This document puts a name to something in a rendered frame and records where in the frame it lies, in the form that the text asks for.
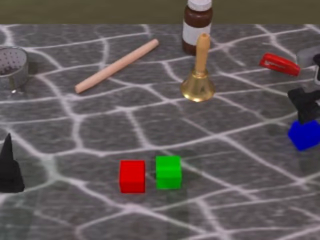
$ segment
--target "table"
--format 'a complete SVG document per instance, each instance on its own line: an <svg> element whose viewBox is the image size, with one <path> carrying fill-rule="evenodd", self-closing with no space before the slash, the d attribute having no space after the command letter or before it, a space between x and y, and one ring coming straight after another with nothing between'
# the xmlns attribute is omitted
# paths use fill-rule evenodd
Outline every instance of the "table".
<svg viewBox="0 0 320 240"><path fill-rule="evenodd" d="M181 25L1 25L29 52L26 95L0 96L27 189L0 195L1 240L319 240L320 147L287 137L298 77L259 67L318 45L316 25L214 25L208 102L182 97L194 59ZM74 85L158 38L160 46L81 95ZM156 155L180 155L183 188L155 187ZM146 194L118 189L119 161L147 163Z"/></svg>

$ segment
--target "brown jar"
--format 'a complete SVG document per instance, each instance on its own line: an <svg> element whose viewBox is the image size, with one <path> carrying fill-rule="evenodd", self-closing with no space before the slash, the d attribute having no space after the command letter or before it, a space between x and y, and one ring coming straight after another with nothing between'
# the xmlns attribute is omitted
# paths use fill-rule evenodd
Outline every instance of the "brown jar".
<svg viewBox="0 0 320 240"><path fill-rule="evenodd" d="M186 54L196 55L198 37L210 34L212 17L212 0L188 0L182 30L182 49Z"/></svg>

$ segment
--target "red object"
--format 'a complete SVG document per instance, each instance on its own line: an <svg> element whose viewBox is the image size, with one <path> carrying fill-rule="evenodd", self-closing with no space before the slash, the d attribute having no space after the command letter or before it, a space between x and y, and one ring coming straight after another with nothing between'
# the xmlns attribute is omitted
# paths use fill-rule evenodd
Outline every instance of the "red object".
<svg viewBox="0 0 320 240"><path fill-rule="evenodd" d="M298 76L300 72L300 67L297 64L272 53L263 55L259 65L267 69L294 76Z"/></svg>
<svg viewBox="0 0 320 240"><path fill-rule="evenodd" d="M123 194L146 192L146 164L143 160L122 160L119 169L119 187Z"/></svg>

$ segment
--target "red stapler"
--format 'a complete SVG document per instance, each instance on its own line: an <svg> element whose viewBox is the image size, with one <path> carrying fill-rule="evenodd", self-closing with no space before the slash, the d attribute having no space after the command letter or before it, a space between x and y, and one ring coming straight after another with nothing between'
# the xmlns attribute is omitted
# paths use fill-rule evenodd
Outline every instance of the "red stapler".
<svg viewBox="0 0 320 240"><path fill-rule="evenodd" d="M298 76L300 73L300 67L297 64L272 53L264 54L259 65L267 69L294 76Z"/></svg>

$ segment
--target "bell handle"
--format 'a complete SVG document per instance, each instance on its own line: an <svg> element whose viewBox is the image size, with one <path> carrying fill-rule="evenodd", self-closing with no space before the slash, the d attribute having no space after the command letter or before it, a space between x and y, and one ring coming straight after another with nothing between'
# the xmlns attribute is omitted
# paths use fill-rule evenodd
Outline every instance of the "bell handle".
<svg viewBox="0 0 320 240"><path fill-rule="evenodd" d="M195 71L204 73L206 71L208 52L210 49L210 35L202 33L196 42Z"/></svg>

